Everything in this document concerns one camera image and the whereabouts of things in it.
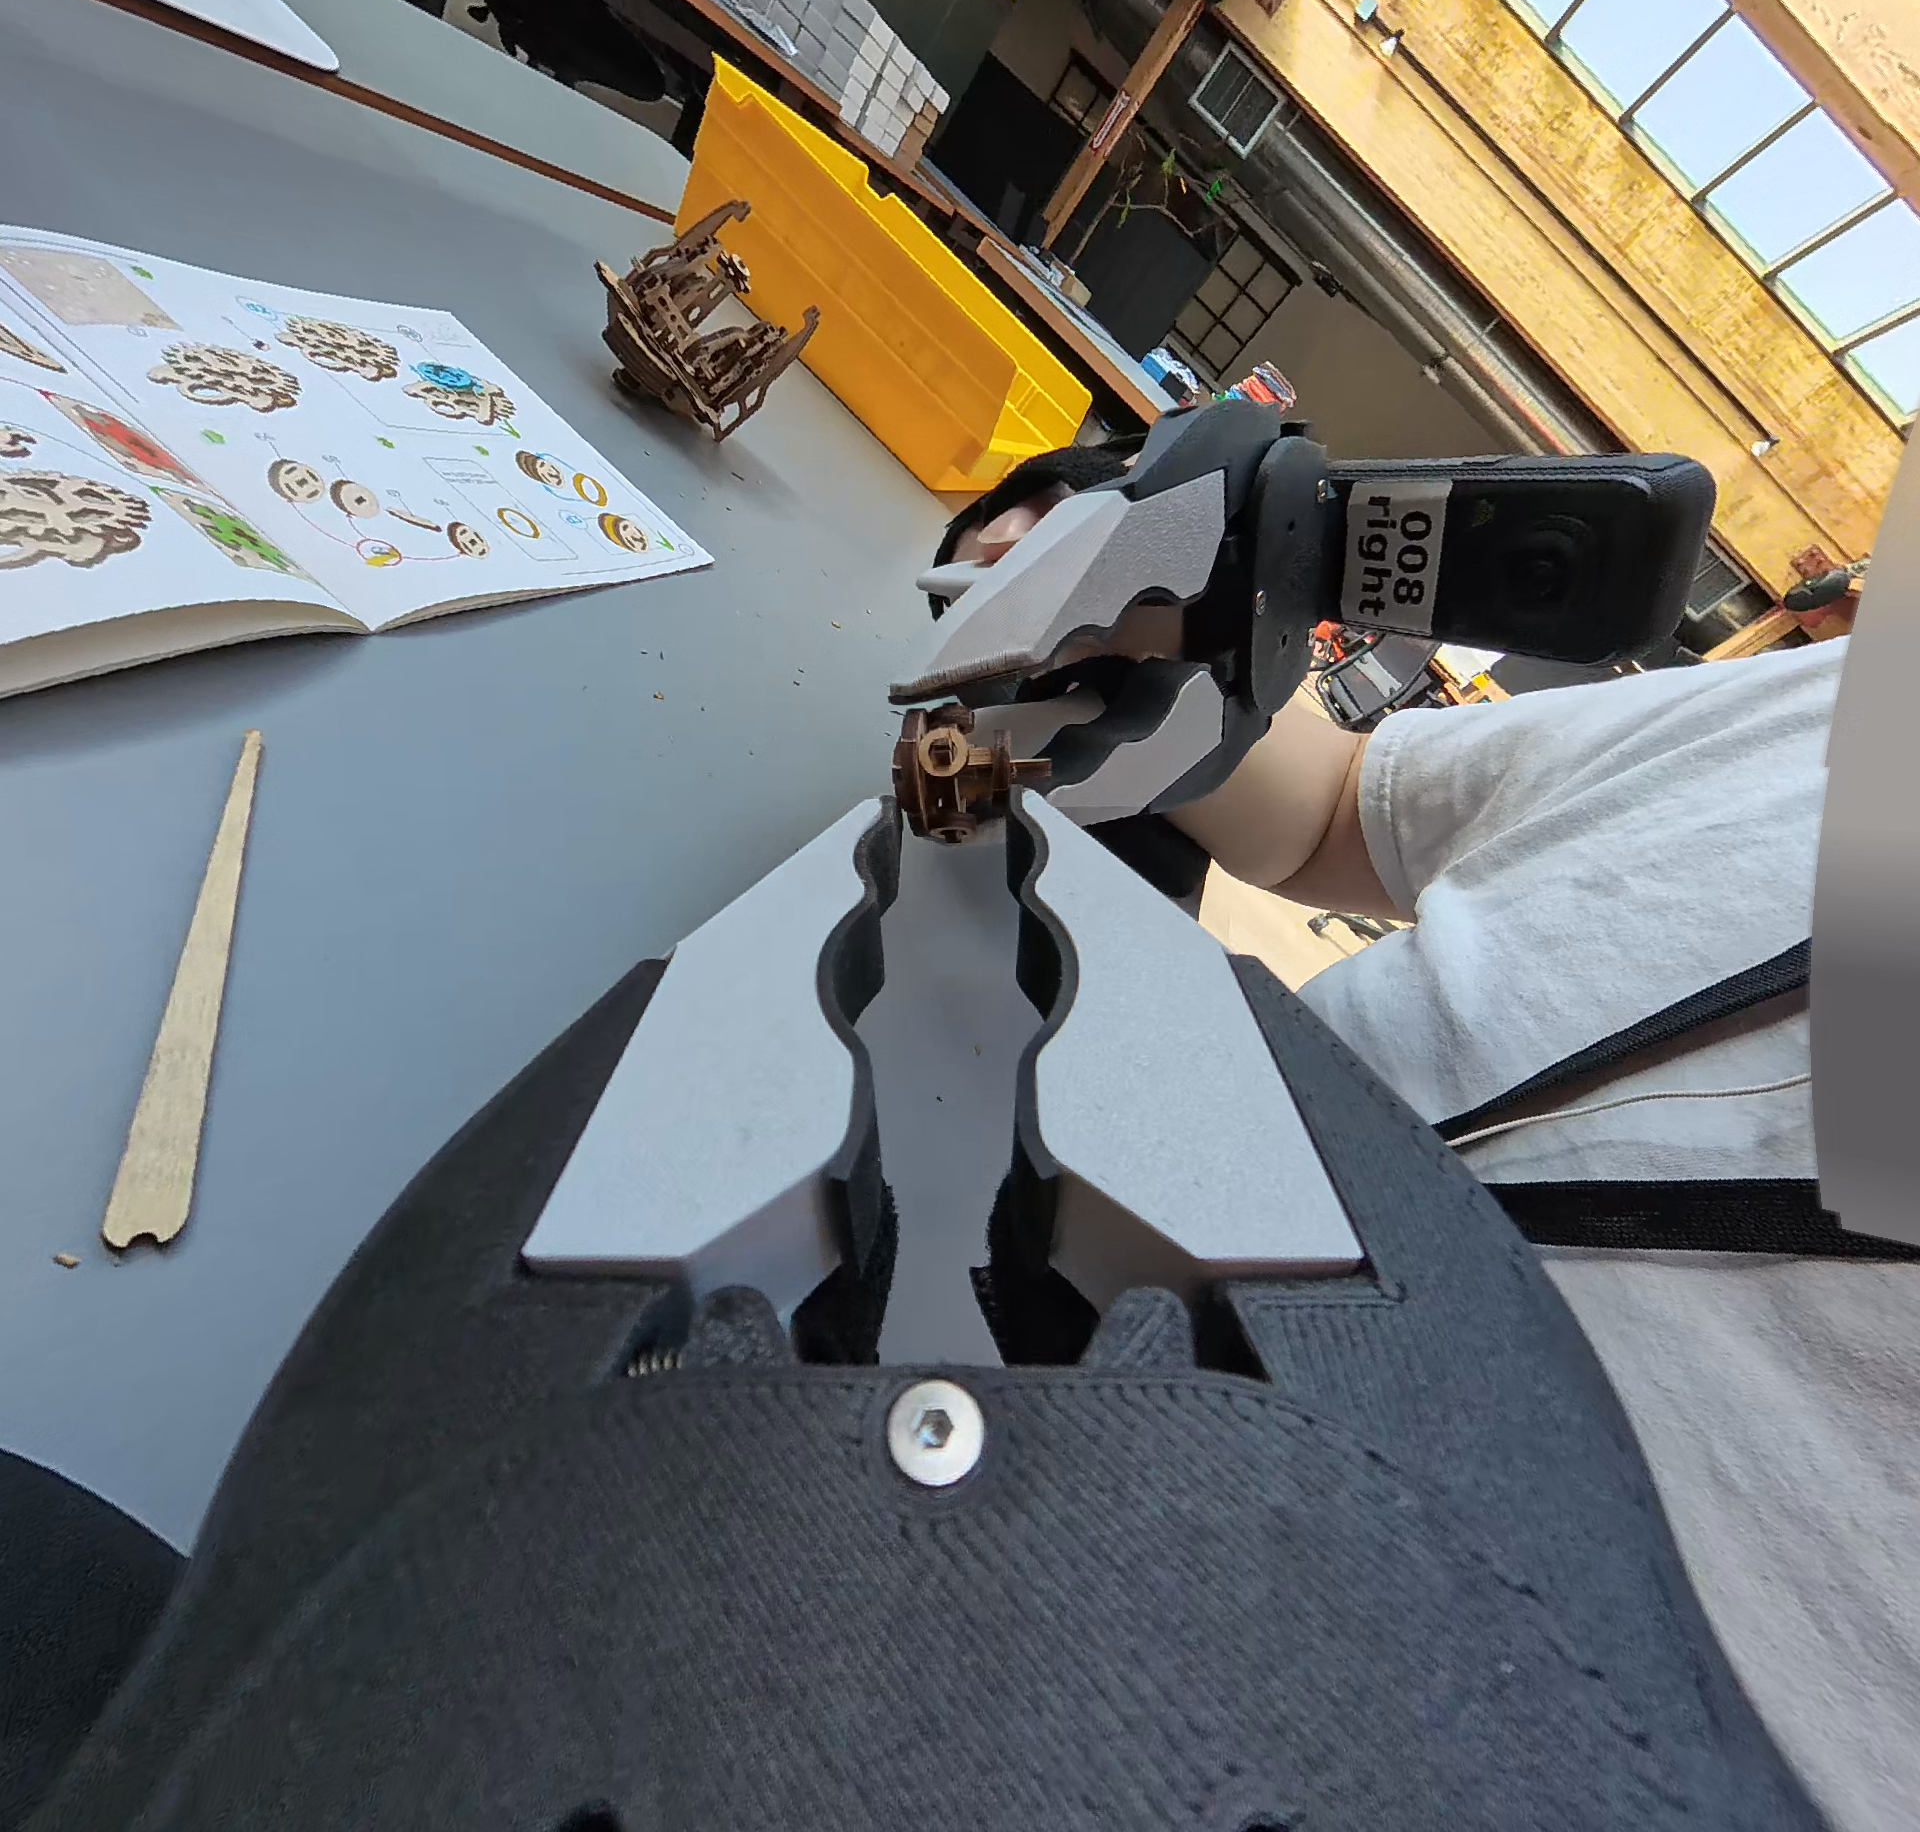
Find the tapered wooden stick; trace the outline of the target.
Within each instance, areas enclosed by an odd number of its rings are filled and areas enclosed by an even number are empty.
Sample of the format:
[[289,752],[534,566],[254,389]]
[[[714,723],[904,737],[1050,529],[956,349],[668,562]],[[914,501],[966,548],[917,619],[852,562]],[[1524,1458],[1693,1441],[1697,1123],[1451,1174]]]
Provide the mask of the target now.
[[246,731],[106,1198],[111,1252],[164,1247],[191,1215],[262,751]]

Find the person's right forearm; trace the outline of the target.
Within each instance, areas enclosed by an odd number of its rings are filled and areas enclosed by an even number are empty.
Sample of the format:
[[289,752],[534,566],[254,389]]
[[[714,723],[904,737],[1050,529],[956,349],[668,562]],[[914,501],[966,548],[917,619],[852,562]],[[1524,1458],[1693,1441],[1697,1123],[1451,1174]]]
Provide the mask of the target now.
[[1367,745],[1291,704],[1218,790],[1168,820],[1242,885],[1297,905],[1410,922],[1410,902],[1382,885],[1361,829]]

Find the wooden model frame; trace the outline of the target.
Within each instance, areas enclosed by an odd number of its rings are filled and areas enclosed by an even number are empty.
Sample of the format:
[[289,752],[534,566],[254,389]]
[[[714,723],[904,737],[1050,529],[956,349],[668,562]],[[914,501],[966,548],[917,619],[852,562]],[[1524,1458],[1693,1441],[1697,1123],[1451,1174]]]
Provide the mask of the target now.
[[820,323],[820,310],[809,306],[796,330],[756,316],[742,328],[706,328],[724,300],[750,290],[747,265],[718,238],[721,226],[745,216],[750,205],[737,197],[624,274],[596,262],[609,302],[602,337],[614,358],[614,389],[706,427],[716,442],[762,407],[772,382]]

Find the grey desk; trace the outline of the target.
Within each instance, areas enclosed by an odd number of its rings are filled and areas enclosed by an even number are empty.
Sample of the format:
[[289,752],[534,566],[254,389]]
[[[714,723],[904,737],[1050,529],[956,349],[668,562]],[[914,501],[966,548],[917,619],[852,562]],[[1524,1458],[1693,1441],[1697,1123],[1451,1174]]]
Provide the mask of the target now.
[[[3,214],[452,312],[712,554],[3,704],[3,1449],[187,1549],[402,1186],[641,956],[884,781],[945,524],[804,371],[724,450],[618,402],[636,212],[102,0],[3,0]],[[263,751],[179,1236],[106,1198],[246,731]]]

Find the stack of small grey boxes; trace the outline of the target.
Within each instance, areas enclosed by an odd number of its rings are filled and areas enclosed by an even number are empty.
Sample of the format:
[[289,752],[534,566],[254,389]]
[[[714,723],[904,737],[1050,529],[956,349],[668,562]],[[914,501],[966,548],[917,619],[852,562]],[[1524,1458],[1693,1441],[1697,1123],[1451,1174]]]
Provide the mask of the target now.
[[914,165],[946,92],[869,0],[739,0],[804,78],[833,101],[837,119],[887,161]]

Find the instruction booklet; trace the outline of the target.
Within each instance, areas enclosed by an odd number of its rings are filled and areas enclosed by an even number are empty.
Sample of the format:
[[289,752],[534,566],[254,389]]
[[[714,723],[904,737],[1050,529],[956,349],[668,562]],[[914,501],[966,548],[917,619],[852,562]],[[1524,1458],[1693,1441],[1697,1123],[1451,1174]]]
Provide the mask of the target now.
[[2,694],[705,570],[437,310],[2,231]]

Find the small wooden hub assembly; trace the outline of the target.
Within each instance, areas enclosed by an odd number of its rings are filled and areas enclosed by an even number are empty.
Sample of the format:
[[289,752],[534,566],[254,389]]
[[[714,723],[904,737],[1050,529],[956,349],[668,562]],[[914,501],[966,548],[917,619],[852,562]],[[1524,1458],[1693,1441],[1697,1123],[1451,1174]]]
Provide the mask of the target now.
[[1004,821],[1014,790],[1050,779],[1046,758],[1023,758],[1004,731],[974,733],[971,708],[946,701],[902,717],[893,748],[893,798],[914,836],[946,845],[974,840]]

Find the person's white t-shirt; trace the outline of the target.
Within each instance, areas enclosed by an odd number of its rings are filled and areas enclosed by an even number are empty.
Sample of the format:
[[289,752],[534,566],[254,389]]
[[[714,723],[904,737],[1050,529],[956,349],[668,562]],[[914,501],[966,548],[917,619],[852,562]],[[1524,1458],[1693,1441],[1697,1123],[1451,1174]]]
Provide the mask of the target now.
[[[1811,646],[1391,719],[1358,820],[1413,923],[1304,1001],[1437,1125],[1804,942],[1842,661]],[[1806,1789],[1833,1828],[1916,1828],[1916,1265],[1544,1267]]]

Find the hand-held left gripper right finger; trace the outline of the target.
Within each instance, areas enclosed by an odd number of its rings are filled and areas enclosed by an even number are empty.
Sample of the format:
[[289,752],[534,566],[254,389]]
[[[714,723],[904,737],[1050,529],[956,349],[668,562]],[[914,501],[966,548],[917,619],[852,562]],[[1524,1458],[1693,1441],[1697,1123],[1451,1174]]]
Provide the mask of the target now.
[[993,1253],[1094,1307],[1266,1278],[1346,1276],[1362,1252],[1221,945],[1022,791],[1004,825],[1019,1055]]

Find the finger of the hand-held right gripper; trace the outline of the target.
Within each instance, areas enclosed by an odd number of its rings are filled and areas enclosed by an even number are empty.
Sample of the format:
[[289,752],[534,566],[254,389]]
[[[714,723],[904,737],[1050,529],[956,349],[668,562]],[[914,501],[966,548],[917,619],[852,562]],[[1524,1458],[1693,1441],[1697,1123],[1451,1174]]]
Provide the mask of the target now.
[[892,685],[892,705],[958,700],[1054,676],[1081,641],[1094,651],[1146,601],[1173,608],[1202,599],[1228,529],[1224,486],[1172,486],[1129,500],[1072,496],[1006,555],[974,576],[933,633],[930,657]]
[[1037,680],[1037,696],[981,708],[974,741],[1006,736],[1044,758],[1044,800],[1075,824],[1172,811],[1221,787],[1249,748],[1249,710],[1212,672],[1185,661],[1094,664]]

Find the yellow plastic bin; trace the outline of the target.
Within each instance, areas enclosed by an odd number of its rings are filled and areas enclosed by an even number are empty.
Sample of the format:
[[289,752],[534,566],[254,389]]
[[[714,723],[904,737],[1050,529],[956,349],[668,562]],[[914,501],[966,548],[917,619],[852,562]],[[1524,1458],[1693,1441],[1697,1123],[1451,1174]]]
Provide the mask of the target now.
[[981,494],[1073,445],[1079,380],[859,158],[720,61],[674,227],[739,197],[720,236],[747,306],[784,328],[820,312],[802,365],[924,486]]

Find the metal duct pipe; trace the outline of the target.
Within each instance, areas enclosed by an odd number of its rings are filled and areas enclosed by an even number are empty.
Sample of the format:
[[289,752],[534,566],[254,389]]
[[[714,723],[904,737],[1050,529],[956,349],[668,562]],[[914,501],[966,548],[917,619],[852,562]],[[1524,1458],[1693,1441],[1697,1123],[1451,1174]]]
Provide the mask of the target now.
[[1281,98],[1234,180],[1245,208],[1331,295],[1391,332],[1506,450],[1632,449],[1331,145],[1298,101]]

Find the skylight window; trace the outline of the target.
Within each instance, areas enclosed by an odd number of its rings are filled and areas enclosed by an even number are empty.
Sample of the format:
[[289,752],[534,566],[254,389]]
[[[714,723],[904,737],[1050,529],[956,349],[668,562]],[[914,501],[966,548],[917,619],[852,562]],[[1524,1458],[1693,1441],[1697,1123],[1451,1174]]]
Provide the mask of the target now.
[[1869,402],[1917,395],[1917,216],[1729,0],[1504,0]]

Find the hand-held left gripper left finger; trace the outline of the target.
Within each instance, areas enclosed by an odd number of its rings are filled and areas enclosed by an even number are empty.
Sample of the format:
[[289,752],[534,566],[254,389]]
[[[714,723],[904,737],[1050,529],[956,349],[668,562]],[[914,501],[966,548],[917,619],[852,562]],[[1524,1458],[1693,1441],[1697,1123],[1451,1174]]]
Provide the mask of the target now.
[[522,1259],[762,1293],[804,1359],[876,1364],[898,1215],[855,1020],[899,813],[869,800],[674,945]]

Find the wooden workbench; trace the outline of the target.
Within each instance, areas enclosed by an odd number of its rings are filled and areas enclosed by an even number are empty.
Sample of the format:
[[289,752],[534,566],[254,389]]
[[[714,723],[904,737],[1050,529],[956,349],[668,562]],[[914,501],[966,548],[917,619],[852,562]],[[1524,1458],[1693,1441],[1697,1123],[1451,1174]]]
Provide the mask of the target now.
[[942,233],[958,238],[963,252],[979,258],[987,274],[1011,291],[1022,316],[1039,323],[1046,341],[1094,390],[1094,407],[1101,415],[1125,409],[1138,425],[1146,425],[1176,409],[1176,398],[1168,397],[1161,382],[1123,352],[1117,340],[1065,291],[1035,253],[1004,236],[958,185],[936,171],[925,152],[914,165],[896,165],[842,125],[826,92],[804,78],[780,46],[758,30],[739,0],[674,2],[694,15],[697,30],[706,40],[714,58],[726,58],[762,85],[774,85],[789,106],[866,161],[872,177],[881,177],[910,195]]

